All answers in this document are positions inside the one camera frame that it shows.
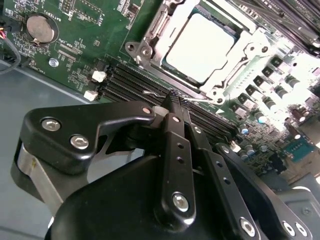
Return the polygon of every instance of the black plastic bracket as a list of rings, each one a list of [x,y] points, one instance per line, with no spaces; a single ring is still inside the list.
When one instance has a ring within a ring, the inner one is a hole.
[[[39,108],[26,114],[20,132],[25,149],[65,174],[79,174],[88,169],[97,153],[98,138],[121,127],[149,125],[156,114],[140,101]],[[46,119],[60,124],[57,131],[43,128]],[[71,145],[73,136],[84,136],[85,149]]]
[[[259,221],[269,239],[312,240],[308,227],[226,144],[216,144],[224,158],[250,213]]]

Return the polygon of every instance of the blue component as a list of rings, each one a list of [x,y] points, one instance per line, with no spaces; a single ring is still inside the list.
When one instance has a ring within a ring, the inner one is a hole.
[[[315,146],[308,142],[308,140],[302,136],[294,142],[290,143],[283,149],[284,154],[292,154],[292,162],[297,163],[301,161],[305,156],[315,150]]]

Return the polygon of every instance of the black capacitor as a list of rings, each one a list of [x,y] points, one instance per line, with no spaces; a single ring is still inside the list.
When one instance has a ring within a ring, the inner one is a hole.
[[[297,140],[301,137],[300,133],[295,129],[294,126],[285,124],[285,127],[294,139]]]
[[[295,119],[297,119],[299,122],[303,122],[304,120],[306,120],[306,117],[303,116],[303,114],[297,110],[297,109],[293,109],[291,111],[291,114],[294,116]]]

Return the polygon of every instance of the gray metal panel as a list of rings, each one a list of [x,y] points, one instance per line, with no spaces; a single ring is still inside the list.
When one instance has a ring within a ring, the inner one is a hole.
[[[78,93],[54,81],[43,81],[44,77],[42,79],[38,77],[31,77],[28,72],[23,74],[18,71],[0,75],[0,239],[2,240],[38,239],[32,236],[43,238],[51,219],[48,208],[19,189],[10,176],[24,115],[35,108],[79,105],[86,102]],[[14,234],[6,232],[6,229],[16,232]]]

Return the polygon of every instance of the black ram slot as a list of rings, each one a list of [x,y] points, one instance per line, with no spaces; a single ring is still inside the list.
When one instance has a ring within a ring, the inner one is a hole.
[[[122,64],[111,66],[107,75],[99,92],[111,101],[144,101],[154,106],[160,105],[163,99],[145,95],[143,90],[157,93],[160,96],[166,96],[169,92],[168,88]],[[201,107],[190,103],[189,109],[192,122],[204,130],[211,144],[229,142],[237,134],[235,126]]]

